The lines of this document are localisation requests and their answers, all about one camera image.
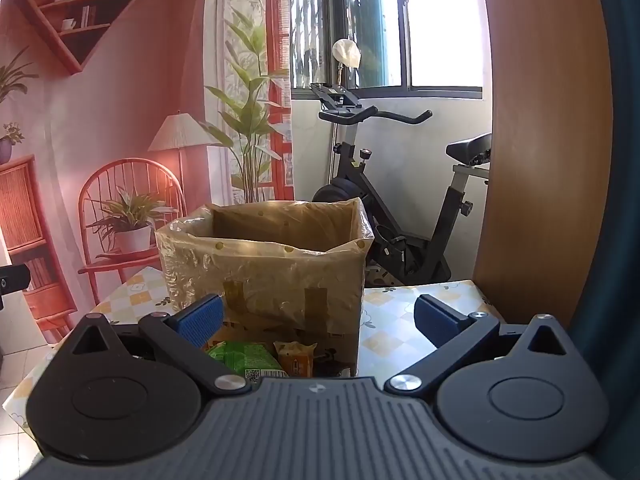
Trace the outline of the plastic-lined cardboard box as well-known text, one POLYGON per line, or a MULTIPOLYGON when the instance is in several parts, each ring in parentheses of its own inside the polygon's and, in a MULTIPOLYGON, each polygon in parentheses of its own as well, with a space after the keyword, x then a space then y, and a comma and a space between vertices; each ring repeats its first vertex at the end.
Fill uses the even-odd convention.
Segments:
POLYGON ((366 259, 363 203, 206 205, 155 233, 166 287, 183 309, 224 300, 214 341, 297 341, 314 347, 314 374, 356 370, 366 259))

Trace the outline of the floral checkered tablecloth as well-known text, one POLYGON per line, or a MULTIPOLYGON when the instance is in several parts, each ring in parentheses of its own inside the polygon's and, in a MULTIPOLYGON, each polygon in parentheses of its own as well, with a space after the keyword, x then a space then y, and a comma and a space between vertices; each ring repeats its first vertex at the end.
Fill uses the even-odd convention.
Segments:
MULTIPOLYGON (((483 293, 470 281, 448 282, 409 287, 367 288, 362 297, 357 373, 373 376, 382 384, 391 374, 402 370, 421 356, 434 350, 414 327, 413 305, 418 297, 427 294, 448 304, 463 314, 498 311, 488 304, 483 293)), ((96 306, 112 323, 134 323, 155 311, 174 312, 163 273, 151 268, 142 269, 125 284, 96 306)), ((26 401, 43 370, 52 360, 56 344, 27 352, 24 378, 1 397, 1 433, 24 432, 26 401)))

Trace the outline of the wooden headboard panel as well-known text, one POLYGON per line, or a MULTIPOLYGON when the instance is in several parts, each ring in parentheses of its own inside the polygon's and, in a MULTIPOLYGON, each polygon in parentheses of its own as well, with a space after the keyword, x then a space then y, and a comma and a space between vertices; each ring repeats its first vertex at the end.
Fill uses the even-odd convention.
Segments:
POLYGON ((474 283, 511 323, 568 323, 610 178, 612 81, 600 0, 486 0, 492 154, 474 283))

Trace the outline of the green rice cracker bag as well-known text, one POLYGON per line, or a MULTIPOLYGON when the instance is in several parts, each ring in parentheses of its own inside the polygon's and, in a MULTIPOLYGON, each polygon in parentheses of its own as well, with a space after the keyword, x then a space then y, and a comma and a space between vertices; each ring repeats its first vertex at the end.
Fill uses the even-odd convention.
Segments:
POLYGON ((243 376, 251 384, 257 384, 262 378, 288 377, 278 361, 262 344, 221 341, 208 349, 206 353, 211 358, 224 363, 236 374, 243 376))

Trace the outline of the orange whole-wheat bread packet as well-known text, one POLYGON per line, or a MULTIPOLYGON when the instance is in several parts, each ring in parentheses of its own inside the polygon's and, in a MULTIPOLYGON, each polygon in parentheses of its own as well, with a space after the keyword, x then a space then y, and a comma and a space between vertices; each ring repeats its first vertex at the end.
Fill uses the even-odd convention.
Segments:
POLYGON ((277 360, 282 370, 290 377, 311 378, 314 374, 314 350, 316 344, 301 344, 299 341, 273 343, 277 360))

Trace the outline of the black exercise bike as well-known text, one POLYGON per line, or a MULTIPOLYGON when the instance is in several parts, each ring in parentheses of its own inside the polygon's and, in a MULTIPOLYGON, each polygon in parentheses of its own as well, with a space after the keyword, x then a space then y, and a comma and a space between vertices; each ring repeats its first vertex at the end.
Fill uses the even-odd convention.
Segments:
POLYGON ((312 200, 335 203, 359 198, 362 201, 374 236, 367 255, 367 284, 409 286, 450 280, 452 272, 445 252, 458 218, 469 216, 473 210, 473 203, 466 198, 469 180, 489 181, 491 134, 486 132, 446 146, 445 153, 454 162, 452 179, 433 232, 424 236, 402 224, 415 211, 413 207, 401 207, 398 198, 391 205, 384 202, 395 185, 386 185, 384 194, 378 192, 367 175, 372 152, 358 148, 356 137, 358 128, 367 120, 383 119, 390 125, 414 127, 430 120, 433 112, 424 110, 418 116, 407 116, 376 105, 364 105, 354 92, 339 84, 314 82, 310 90, 321 104, 318 117, 331 124, 337 133, 332 146, 336 169, 312 200))

